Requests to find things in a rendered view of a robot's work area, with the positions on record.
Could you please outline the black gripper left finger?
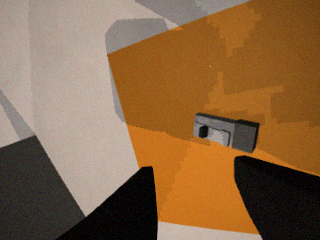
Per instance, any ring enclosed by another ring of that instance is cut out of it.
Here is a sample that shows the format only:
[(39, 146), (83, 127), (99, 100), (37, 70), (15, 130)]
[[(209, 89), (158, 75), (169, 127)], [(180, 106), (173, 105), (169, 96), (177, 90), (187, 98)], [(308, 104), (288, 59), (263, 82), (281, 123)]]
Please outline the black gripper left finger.
[(152, 167), (143, 167), (56, 240), (157, 240), (159, 212)]

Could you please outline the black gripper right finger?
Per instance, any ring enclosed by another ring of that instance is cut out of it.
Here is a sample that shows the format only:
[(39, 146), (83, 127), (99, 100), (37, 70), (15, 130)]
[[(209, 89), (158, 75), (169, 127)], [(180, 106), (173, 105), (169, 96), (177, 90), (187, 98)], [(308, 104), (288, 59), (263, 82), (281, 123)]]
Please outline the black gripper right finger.
[(233, 179), (263, 240), (320, 240), (320, 176), (236, 156)]

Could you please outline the orange square mat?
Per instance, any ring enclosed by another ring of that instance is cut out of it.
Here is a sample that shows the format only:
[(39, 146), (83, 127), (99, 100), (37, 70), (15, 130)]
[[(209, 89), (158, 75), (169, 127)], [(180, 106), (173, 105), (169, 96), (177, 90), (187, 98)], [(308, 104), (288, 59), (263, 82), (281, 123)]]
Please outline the orange square mat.
[[(255, 233), (236, 156), (320, 176), (320, 0), (252, 0), (107, 53), (161, 223)], [(193, 135), (195, 113), (260, 123), (255, 152)]]

